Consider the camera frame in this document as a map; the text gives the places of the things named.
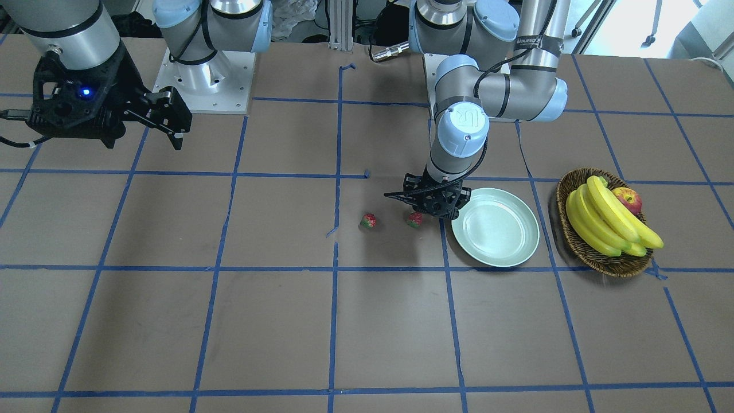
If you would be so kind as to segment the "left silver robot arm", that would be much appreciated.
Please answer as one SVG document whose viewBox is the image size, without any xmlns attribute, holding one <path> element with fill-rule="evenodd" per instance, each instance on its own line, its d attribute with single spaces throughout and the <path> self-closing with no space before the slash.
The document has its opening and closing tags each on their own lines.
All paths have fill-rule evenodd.
<svg viewBox="0 0 734 413">
<path fill-rule="evenodd" d="M 420 176 L 390 198 L 454 220 L 469 202 L 462 181 L 487 152 L 490 121 L 553 121 L 567 105 L 556 71 L 568 1 L 413 1 L 409 48 L 442 54 L 435 74 L 435 138 Z"/>
</svg>

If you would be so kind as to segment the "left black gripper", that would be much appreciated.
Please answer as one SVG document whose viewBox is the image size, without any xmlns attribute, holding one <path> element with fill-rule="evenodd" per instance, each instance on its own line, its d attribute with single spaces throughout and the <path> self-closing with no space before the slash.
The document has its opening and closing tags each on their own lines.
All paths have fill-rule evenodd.
<svg viewBox="0 0 734 413">
<path fill-rule="evenodd" d="M 463 185 L 462 180 L 438 181 L 429 175 L 421 178 L 421 188 L 428 189 L 430 186 L 442 186 L 435 190 L 429 190 L 421 195 L 421 212 L 444 220 L 455 220 L 459 217 L 461 210 L 470 201 L 472 189 Z"/>
</svg>

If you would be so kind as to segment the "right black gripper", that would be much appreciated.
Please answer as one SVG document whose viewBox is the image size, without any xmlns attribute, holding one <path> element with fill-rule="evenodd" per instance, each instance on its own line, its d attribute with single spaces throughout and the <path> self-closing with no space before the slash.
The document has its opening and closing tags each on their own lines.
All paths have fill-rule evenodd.
<svg viewBox="0 0 734 413">
<path fill-rule="evenodd" d="M 192 126 L 193 115 L 180 92 L 173 86 L 152 91 L 146 87 L 131 55 L 119 52 L 118 86 L 125 102 L 124 120 L 135 120 L 164 133 L 173 149 L 181 151 L 183 134 Z"/>
</svg>

